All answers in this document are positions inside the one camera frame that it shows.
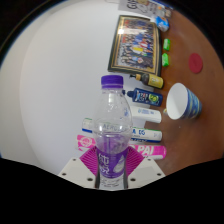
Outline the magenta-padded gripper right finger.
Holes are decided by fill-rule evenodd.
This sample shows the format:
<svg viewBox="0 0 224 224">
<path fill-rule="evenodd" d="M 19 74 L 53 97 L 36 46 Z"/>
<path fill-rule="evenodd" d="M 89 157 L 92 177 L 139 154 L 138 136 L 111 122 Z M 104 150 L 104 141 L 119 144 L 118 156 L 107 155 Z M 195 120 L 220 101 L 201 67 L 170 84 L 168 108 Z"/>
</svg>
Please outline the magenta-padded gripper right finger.
<svg viewBox="0 0 224 224">
<path fill-rule="evenodd" d="M 132 147 L 128 148 L 124 186 L 140 188 L 164 177 L 163 171 L 152 158 L 145 158 Z"/>
</svg>

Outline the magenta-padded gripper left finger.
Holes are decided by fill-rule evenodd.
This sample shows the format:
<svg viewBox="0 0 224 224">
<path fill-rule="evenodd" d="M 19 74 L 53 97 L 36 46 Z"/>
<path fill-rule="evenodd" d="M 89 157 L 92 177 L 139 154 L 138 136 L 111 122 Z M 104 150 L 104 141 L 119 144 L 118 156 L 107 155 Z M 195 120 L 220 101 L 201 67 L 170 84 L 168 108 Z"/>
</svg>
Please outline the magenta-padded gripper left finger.
<svg viewBox="0 0 224 224">
<path fill-rule="evenodd" d="M 58 176 L 81 187 L 97 189 L 99 172 L 96 149 L 87 150 L 79 158 L 71 158 Z"/>
</svg>

